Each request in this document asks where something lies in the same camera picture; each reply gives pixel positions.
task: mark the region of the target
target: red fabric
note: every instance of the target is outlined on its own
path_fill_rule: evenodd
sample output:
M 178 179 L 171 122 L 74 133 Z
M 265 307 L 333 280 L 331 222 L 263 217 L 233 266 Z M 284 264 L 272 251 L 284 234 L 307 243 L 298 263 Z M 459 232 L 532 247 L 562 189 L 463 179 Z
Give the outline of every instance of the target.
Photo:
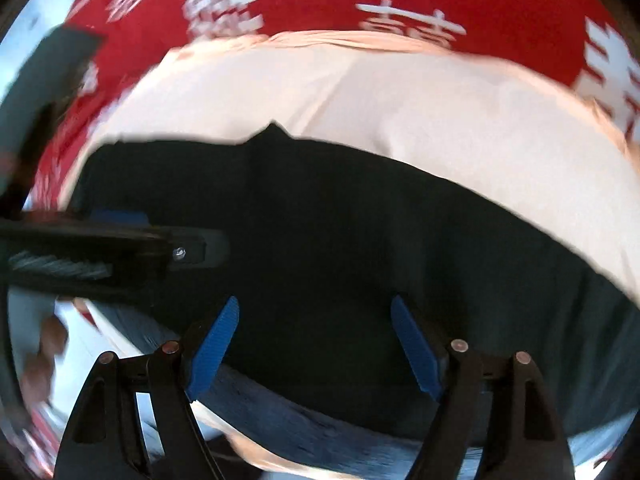
M 97 90 L 75 102 L 42 159 L 33 196 L 36 206 L 55 206 L 62 179 L 100 110 L 160 62 L 168 49 L 193 39 L 185 17 L 186 1 L 77 0 L 68 24 L 103 34 L 107 41 L 94 60 Z M 388 16 L 362 8 L 380 6 L 383 0 L 249 0 L 245 5 L 242 1 L 210 0 L 218 7 L 200 14 L 204 28 L 209 23 L 209 36 L 237 35 L 240 29 L 234 23 L 259 16 L 264 25 L 256 32 L 269 35 L 284 30 L 369 27 L 414 34 L 439 44 L 444 41 L 459 52 L 509 59 L 567 86 L 585 68 L 589 39 L 585 18 L 600 27 L 614 23 L 598 0 L 388 0 L 383 7 L 401 11 Z M 421 16 L 432 20 L 439 11 L 443 20 L 458 27 L 434 36 L 433 25 Z M 225 20 L 231 30 L 223 27 Z M 442 34 L 450 34 L 449 39 Z

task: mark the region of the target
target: black cloth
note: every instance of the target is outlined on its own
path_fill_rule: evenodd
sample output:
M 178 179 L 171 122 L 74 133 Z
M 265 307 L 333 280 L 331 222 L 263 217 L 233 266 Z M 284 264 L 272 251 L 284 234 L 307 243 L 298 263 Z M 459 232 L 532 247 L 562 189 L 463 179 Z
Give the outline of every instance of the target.
M 569 435 L 638 405 L 636 306 L 516 215 L 400 162 L 275 125 L 239 146 L 117 143 L 90 157 L 70 207 L 224 230 L 228 263 L 172 273 L 156 319 L 183 333 L 235 294 L 225 363 L 351 424 L 421 439 L 436 409 L 390 324 L 398 292 L 481 351 L 529 351 Z

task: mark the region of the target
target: silver screw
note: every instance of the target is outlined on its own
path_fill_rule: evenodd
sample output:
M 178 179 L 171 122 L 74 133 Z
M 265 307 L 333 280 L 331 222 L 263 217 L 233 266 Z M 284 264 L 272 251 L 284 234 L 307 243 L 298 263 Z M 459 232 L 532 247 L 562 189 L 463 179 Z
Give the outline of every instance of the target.
M 103 352 L 100 354 L 100 357 L 98 357 L 98 362 L 101 365 L 108 365 L 111 361 L 113 361 L 113 358 L 113 352 Z
M 162 345 L 162 351 L 165 354 L 175 354 L 180 349 L 180 343 L 177 341 L 167 341 Z
M 176 262 L 183 260 L 186 255 L 187 250 L 184 247 L 178 247 L 177 249 L 174 249 L 174 260 Z
M 454 339 L 451 342 L 451 348 L 453 348 L 456 352 L 464 353 L 469 350 L 469 343 L 467 343 L 464 339 Z
M 516 361 L 521 365 L 528 365 L 531 362 L 531 356 L 526 352 L 516 352 Z

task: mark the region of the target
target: dark green fabric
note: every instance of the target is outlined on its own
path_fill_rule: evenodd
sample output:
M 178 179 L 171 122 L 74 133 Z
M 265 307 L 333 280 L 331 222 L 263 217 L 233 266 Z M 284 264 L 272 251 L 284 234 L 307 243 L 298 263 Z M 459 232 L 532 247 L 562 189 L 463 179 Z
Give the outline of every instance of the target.
M 157 320 L 181 333 L 235 294 L 225 362 L 329 416 L 425 435 L 435 406 L 391 328 L 398 292 L 481 351 L 529 351 L 568 434 L 638 404 L 632 302 L 517 216 L 394 160 L 273 125 L 240 146 L 118 143 L 92 155 L 72 207 L 225 230 L 228 264 L 173 273 Z

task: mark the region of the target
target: screw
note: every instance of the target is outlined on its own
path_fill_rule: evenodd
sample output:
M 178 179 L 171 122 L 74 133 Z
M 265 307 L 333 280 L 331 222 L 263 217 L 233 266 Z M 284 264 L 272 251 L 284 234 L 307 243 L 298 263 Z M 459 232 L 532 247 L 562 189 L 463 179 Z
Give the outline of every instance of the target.
M 451 342 L 451 348 L 456 352 L 464 353 L 469 350 L 469 344 L 464 339 L 454 339 Z
M 113 361 L 114 354 L 113 352 L 103 352 L 98 357 L 98 362 L 101 365 L 108 365 L 111 361 Z
M 177 341 L 167 341 L 162 345 L 162 351 L 165 354 L 175 354 L 180 349 L 180 343 Z
M 528 365 L 531 362 L 531 356 L 526 352 L 516 352 L 516 361 L 521 365 Z
M 184 247 L 178 247 L 177 249 L 174 249 L 174 260 L 176 262 L 183 260 L 186 255 L 187 251 Z

